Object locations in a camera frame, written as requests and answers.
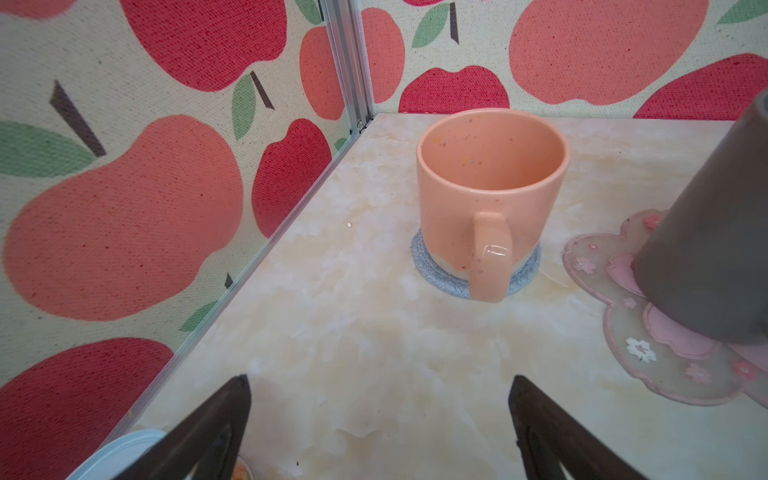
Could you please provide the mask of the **left aluminium frame post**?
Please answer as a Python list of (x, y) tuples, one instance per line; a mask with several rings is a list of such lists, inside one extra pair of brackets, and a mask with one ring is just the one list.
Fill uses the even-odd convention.
[(329, 35), (351, 129), (360, 134), (375, 116), (361, 11), (356, 1), (320, 0), (317, 4)]

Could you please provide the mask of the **pink flower coaster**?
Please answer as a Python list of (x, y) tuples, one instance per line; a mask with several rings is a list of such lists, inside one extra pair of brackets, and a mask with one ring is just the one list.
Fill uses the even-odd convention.
[(643, 210), (616, 234), (570, 240), (562, 260), (574, 282), (603, 302), (603, 333), (612, 354), (654, 393), (680, 403), (714, 406), (746, 395), (767, 404), (767, 349), (717, 341), (674, 322), (643, 294), (634, 258), (663, 217)]

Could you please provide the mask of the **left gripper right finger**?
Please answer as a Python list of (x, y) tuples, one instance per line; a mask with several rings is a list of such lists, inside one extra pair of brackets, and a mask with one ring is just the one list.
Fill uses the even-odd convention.
[(642, 479), (559, 404), (523, 375), (508, 407), (528, 479)]

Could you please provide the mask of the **grey mug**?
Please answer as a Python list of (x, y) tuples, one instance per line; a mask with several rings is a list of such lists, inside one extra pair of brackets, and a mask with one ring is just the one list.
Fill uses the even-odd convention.
[(767, 341), (767, 93), (761, 91), (635, 257), (646, 298), (737, 345)]

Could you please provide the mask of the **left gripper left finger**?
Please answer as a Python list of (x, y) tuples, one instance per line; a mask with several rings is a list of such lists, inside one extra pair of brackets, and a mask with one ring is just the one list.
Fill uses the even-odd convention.
[(248, 377), (232, 377), (116, 478), (231, 478), (248, 421), (251, 399)]

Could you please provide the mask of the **grey woven round coaster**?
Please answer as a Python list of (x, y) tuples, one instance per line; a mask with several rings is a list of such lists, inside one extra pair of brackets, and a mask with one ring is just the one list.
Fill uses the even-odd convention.
[[(472, 300), (469, 281), (449, 273), (431, 257), (421, 230), (418, 230), (413, 237), (410, 250), (416, 269), (427, 282), (451, 296)], [(516, 294), (533, 281), (539, 271), (541, 258), (541, 245), (537, 244), (533, 252), (513, 273), (506, 297)]]

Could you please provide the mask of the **orange mug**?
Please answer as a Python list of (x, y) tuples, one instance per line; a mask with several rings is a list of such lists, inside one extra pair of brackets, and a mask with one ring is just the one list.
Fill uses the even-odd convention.
[(416, 148), (420, 229), (432, 260), (468, 283), (473, 300), (502, 301), (540, 242), (569, 166), (551, 122), (511, 109), (439, 120)]

